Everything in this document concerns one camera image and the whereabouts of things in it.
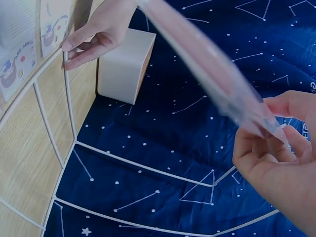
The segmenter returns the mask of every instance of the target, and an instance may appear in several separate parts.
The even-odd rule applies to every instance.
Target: navy blue mat
[[[316,92],[316,0],[169,0],[212,38],[263,96]],[[157,32],[140,10],[131,27]],[[304,124],[278,118],[302,134]],[[97,96],[78,140],[174,175],[213,184],[232,166],[237,128],[218,115],[181,59],[158,35],[137,103]],[[219,235],[274,210],[238,172],[214,188],[156,174],[81,146],[57,197],[125,221]],[[53,205],[45,237],[169,237]],[[301,237],[281,214],[222,236]]]

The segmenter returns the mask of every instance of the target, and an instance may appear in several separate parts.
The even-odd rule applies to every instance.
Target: light wood panel
[[[61,166],[33,87],[0,131],[0,148],[0,197],[43,223]]]
[[[71,9],[71,15],[69,20],[69,31],[72,33],[75,29],[80,28],[83,26],[91,16],[91,13],[97,8],[97,6],[103,0],[72,0],[73,5]],[[36,5],[36,50],[37,50],[37,57],[38,57],[38,64],[34,71],[29,75],[29,77],[23,82],[20,89],[16,91],[16,93],[12,96],[12,98],[5,103],[2,95],[0,95],[0,118],[2,118],[3,114],[7,109],[10,107],[12,102],[14,101],[17,94],[21,91],[21,89],[26,85],[26,83],[30,80],[30,78],[34,75],[36,71],[46,62],[49,58],[47,56],[45,59],[41,56],[41,43],[40,43],[40,0],[37,0]]]
[[[40,229],[0,203],[1,237],[36,237]]]
[[[95,99],[96,60],[69,72],[76,131],[79,132]]]
[[[39,76],[39,90],[59,153],[65,161],[74,141],[67,104],[63,55]]]

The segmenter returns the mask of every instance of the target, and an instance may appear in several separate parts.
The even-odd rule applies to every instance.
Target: white metal rod
[[[65,167],[67,166],[67,163],[68,163],[68,161],[69,161],[69,158],[70,158],[70,156],[71,156],[71,154],[72,154],[72,152],[73,152],[73,149],[74,149],[74,147],[75,147],[75,144],[76,144],[76,142],[73,141],[73,144],[71,145],[70,150],[69,150],[69,152],[68,152],[68,154],[67,154],[67,157],[66,157]],[[53,196],[52,196],[52,198],[51,198],[51,200],[50,200],[50,204],[49,204],[48,211],[47,211],[47,214],[46,214],[46,217],[45,217],[45,221],[44,221],[44,227],[45,227],[45,228],[46,228],[46,226],[47,226],[47,222],[48,222],[48,219],[49,219],[49,215],[50,215],[51,210],[52,210],[52,208],[53,208],[53,204],[54,204],[54,201],[55,201],[56,193],[57,193],[57,190],[58,190],[58,187],[59,187],[61,178],[63,177],[64,171],[65,171],[65,169],[62,169],[61,172],[60,172],[60,174],[59,174],[59,177],[58,177],[58,180],[57,180],[57,183],[56,183],[54,192],[53,192]],[[44,237],[44,234],[45,234],[45,230],[43,230],[43,231],[41,232],[41,237]]]
[[[198,182],[198,181],[195,181],[195,180],[192,180],[192,179],[183,178],[181,176],[170,174],[170,173],[158,170],[158,169],[154,169],[154,168],[151,168],[151,167],[148,167],[148,166],[145,166],[145,165],[142,165],[142,164],[139,164],[139,163],[136,163],[136,162],[133,162],[133,161],[130,161],[130,160],[127,160],[127,159],[115,156],[115,155],[113,155],[111,153],[106,153],[105,151],[102,151],[100,149],[97,149],[95,147],[89,146],[89,145],[87,145],[85,143],[82,143],[82,142],[79,142],[79,141],[77,141],[77,144],[82,146],[82,147],[88,148],[88,149],[90,149],[92,151],[95,151],[97,153],[100,153],[100,154],[112,157],[114,159],[118,159],[118,160],[123,161],[125,163],[129,163],[131,165],[134,165],[134,166],[146,169],[146,170],[150,170],[150,171],[158,173],[158,174],[166,175],[166,176],[169,176],[169,177],[172,177],[172,178],[175,178],[175,179],[180,179],[180,180],[183,180],[183,181],[186,181],[186,182],[189,182],[189,183],[198,184],[198,185],[202,185],[202,186],[209,187],[209,188],[212,188],[212,187],[216,186],[216,184],[218,183],[216,181],[215,184],[213,185],[213,184],[206,184],[206,183]]]
[[[192,236],[192,237],[193,236],[195,236],[195,237],[216,237],[216,236],[220,236],[220,235],[232,232],[232,231],[239,230],[239,229],[244,228],[246,226],[252,225],[254,223],[257,223],[259,221],[262,221],[262,220],[264,220],[264,219],[266,219],[266,218],[268,218],[270,216],[273,216],[273,215],[279,213],[279,210],[274,210],[274,211],[269,212],[269,213],[267,213],[267,214],[265,214],[263,216],[260,216],[260,217],[258,217],[256,219],[248,221],[248,222],[246,222],[244,224],[241,224],[239,226],[230,228],[228,230],[225,230],[225,231],[213,234],[213,235],[201,235],[201,234],[194,234],[194,233],[186,233],[186,232],[180,232],[180,231],[166,230],[166,229],[161,229],[161,228],[157,228],[157,227],[145,226],[145,225],[140,225],[140,224],[136,224],[136,223],[129,222],[129,221],[124,221],[124,220],[117,219],[117,218],[114,218],[114,217],[111,217],[111,216],[106,216],[106,215],[100,214],[100,213],[95,212],[95,211],[88,210],[88,209],[83,208],[81,206],[77,206],[77,205],[72,204],[70,202],[64,201],[64,200],[62,200],[62,199],[60,199],[58,197],[56,197],[56,201],[58,201],[60,203],[63,203],[65,205],[67,205],[67,206],[70,206],[72,208],[75,208],[77,210],[89,213],[91,215],[99,216],[99,217],[102,217],[102,218],[105,218],[105,219],[108,219],[108,220],[111,220],[111,221],[116,221],[116,222],[119,222],[119,223],[122,223],[122,224],[125,224],[125,225],[135,226],[135,227],[139,227],[139,228],[143,228],[143,229],[147,229],[147,230],[151,230],[151,231],[159,231],[159,232],[164,232],[164,233],[183,235],[183,236]]]
[[[49,121],[48,121],[48,118],[47,118],[47,114],[46,114],[46,111],[45,111],[43,100],[42,100],[41,95],[40,95],[40,88],[39,88],[39,84],[38,84],[37,80],[34,82],[34,90],[35,90],[36,97],[38,99],[40,112],[41,112],[41,115],[43,117],[48,136],[49,136],[50,141],[51,141],[51,143],[53,145],[53,148],[54,148],[54,151],[55,151],[56,156],[58,158],[58,161],[59,161],[62,169],[64,169],[65,165],[64,165],[64,162],[63,162],[63,160],[62,160],[62,158],[60,156],[60,153],[59,153],[59,150],[58,150],[58,147],[57,147],[57,144],[56,144],[53,132],[52,132],[52,130],[50,128],[50,125],[49,125]]]
[[[64,75],[65,75],[65,85],[66,85],[66,94],[67,94],[67,103],[68,110],[70,116],[71,128],[73,130],[74,140],[77,140],[77,132],[76,132],[76,124],[73,113],[73,105],[71,101],[71,91],[70,91],[70,83],[69,83],[69,72],[65,70],[65,63],[68,62],[68,52],[63,52],[64,55]]]

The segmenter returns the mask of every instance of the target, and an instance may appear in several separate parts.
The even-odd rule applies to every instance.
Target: fingernail
[[[66,41],[63,43],[62,49],[63,51],[68,52],[72,49],[72,47],[73,46],[68,41]]]

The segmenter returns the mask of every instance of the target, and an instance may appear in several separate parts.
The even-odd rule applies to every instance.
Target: white box
[[[100,95],[134,105],[156,34],[128,29],[123,43],[99,59]]]

